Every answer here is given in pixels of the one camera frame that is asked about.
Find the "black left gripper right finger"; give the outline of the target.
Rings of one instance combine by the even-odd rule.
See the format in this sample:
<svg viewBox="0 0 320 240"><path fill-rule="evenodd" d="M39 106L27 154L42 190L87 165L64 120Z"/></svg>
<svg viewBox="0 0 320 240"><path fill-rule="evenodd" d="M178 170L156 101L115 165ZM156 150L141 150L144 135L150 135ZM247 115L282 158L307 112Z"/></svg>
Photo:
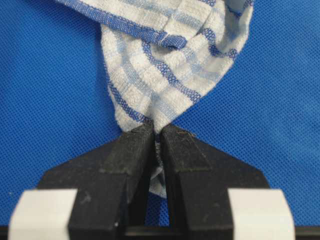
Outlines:
<svg viewBox="0 0 320 240"><path fill-rule="evenodd" d="M169 224L187 240L293 240L282 190L257 168L168 125L160 135Z"/></svg>

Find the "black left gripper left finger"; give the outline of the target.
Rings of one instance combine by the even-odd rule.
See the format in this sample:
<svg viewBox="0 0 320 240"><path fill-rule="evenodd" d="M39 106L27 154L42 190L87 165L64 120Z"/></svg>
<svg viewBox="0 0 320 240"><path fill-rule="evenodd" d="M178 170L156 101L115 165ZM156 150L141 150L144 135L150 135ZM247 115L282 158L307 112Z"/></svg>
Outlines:
<svg viewBox="0 0 320 240"><path fill-rule="evenodd" d="M11 215L10 240L115 240L146 215L155 134L151 121L47 170Z"/></svg>

